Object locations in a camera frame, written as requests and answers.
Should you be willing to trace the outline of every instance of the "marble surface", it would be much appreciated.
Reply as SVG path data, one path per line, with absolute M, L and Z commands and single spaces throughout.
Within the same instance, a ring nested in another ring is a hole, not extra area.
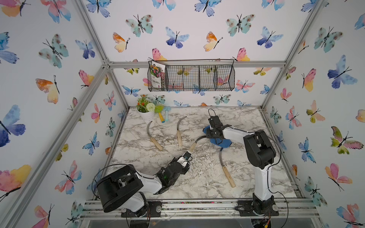
M 214 108 L 214 111 L 223 124 L 246 131 L 262 129 L 268 133 L 257 108 Z M 176 124 L 183 116 L 187 117 L 180 123 L 183 146 L 179 147 Z M 131 108 L 111 164 L 133 164 L 139 172 L 153 175 L 161 167 L 166 167 L 174 157 L 183 155 L 199 136 L 204 135 L 203 128 L 209 125 L 208 118 L 208 108 L 172 108 L 169 121 L 165 123 L 161 123 L 156 114 L 150 125 L 150 133 L 164 148 L 159 151 L 147 135 L 147 124 L 138 111 Z M 251 198 L 255 186 L 254 167 L 248 161 L 244 145 L 233 142 L 229 148 L 222 151 L 223 163 L 235 181 L 235 188 L 231 188 L 222 170 L 218 157 L 219 149 L 220 147 L 211 144 L 208 139 L 200 140 L 192 153 L 190 170 L 185 175 L 180 175 L 175 185 L 165 193 L 145 193 L 146 198 Z M 118 168 L 119 166 L 112 166 L 108 172 Z M 271 179 L 271 191 L 280 191 L 285 197 L 296 197 L 281 162 L 272 167 Z

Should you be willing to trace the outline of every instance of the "wire basket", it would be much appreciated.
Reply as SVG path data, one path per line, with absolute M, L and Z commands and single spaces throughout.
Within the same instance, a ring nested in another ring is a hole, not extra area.
M 166 65 L 165 74 L 161 75 L 161 88 L 152 86 L 149 61 L 147 71 L 148 89 L 150 91 L 232 91 L 234 89 L 235 71 L 233 62 L 212 62 L 211 65 L 199 64 L 199 61 L 184 60 L 186 65 L 178 65 L 181 60 L 156 61 Z

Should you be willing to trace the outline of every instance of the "pink butterfly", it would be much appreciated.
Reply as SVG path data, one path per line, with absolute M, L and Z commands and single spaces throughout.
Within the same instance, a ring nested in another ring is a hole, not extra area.
M 287 103 L 288 103 L 287 99 L 288 99 L 288 97 L 290 97 L 291 95 L 292 95 L 292 92 L 289 92 L 289 93 L 287 94 L 287 89 L 286 89 L 286 88 L 283 88 L 283 91 L 280 93 L 280 96 L 281 96 L 282 100 L 286 101 Z
M 68 9 L 64 8 L 66 0 L 41 0 L 43 5 L 49 5 L 48 14 L 51 16 L 54 22 L 59 23 L 59 16 L 62 15 L 68 21 L 71 19 L 71 13 Z
M 291 130 L 294 129 L 294 125 L 297 127 L 301 126 L 300 121 L 296 118 L 298 116 L 298 113 L 296 115 L 295 114 L 295 110 L 294 110 L 294 106 L 290 109 L 289 111 L 290 113 L 287 113 L 287 115 L 285 116 L 286 120 L 289 120 L 289 128 Z
M 249 91 L 248 88 L 255 85 L 255 83 L 247 83 L 247 80 L 245 81 L 245 83 L 242 83 L 241 80 L 238 80 L 236 85 L 237 85 L 237 87 L 234 89 L 234 91 L 238 92 L 238 91 L 242 90 L 242 92 L 247 93 Z
M 105 98 L 104 102 L 105 102 L 105 105 L 108 106 L 109 111 L 111 111 L 112 110 L 112 105 L 116 104 L 116 100 L 114 99 L 114 91 L 112 91 L 110 96 L 108 94 L 108 98 Z
M 348 178 L 347 176 L 338 177 L 338 169 L 338 165 L 335 163 L 332 163 L 329 167 L 325 167 L 326 173 L 328 174 L 329 178 L 338 185 L 338 189 L 341 191 L 341 189 L 343 190 L 343 188 L 338 183 L 352 183 L 352 179 Z
M 66 178 L 63 181 L 61 181 L 60 183 L 58 183 L 54 189 L 56 189 L 60 192 L 63 192 L 64 189 L 66 188 L 66 194 L 72 194 L 75 191 L 73 184 L 75 183 L 75 181 L 78 181 L 81 179 L 81 171 L 76 172 L 76 169 L 77 169 L 77 165 L 76 165 L 76 161 L 74 160 L 70 167 L 69 174 L 67 175 L 66 172 L 64 171 L 65 174 L 62 174 L 62 175 L 66 176 Z

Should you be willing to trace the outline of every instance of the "yellow butterfly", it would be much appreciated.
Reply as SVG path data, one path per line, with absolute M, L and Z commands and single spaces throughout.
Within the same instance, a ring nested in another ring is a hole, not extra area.
M 118 35 L 116 32 L 113 33 L 113 40 L 115 40 L 115 42 L 117 43 L 117 45 L 115 45 L 115 49 L 118 50 L 118 52 L 123 52 L 124 50 L 127 49 L 127 44 L 128 41 L 130 40 L 130 38 L 128 38 L 127 42 L 120 36 Z
M 215 35 L 212 32 L 209 32 L 207 35 L 208 44 L 204 45 L 205 51 L 210 51 L 210 50 L 214 49 L 215 46 L 217 46 L 217 44 L 220 42 L 221 39 L 223 39 L 223 37 L 220 38 L 219 40 L 217 40 Z

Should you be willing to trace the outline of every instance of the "blue sponge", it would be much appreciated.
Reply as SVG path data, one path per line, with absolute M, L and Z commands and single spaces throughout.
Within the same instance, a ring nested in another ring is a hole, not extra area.
M 204 134 L 207 133 L 207 129 L 209 128 L 210 126 L 206 126 L 204 129 L 203 129 L 203 132 Z M 229 147 L 231 144 L 232 144 L 232 141 L 229 140 L 229 139 L 210 139 L 210 142 L 213 143 L 214 145 L 217 145 L 217 146 L 220 146 L 222 148 L 227 148 Z

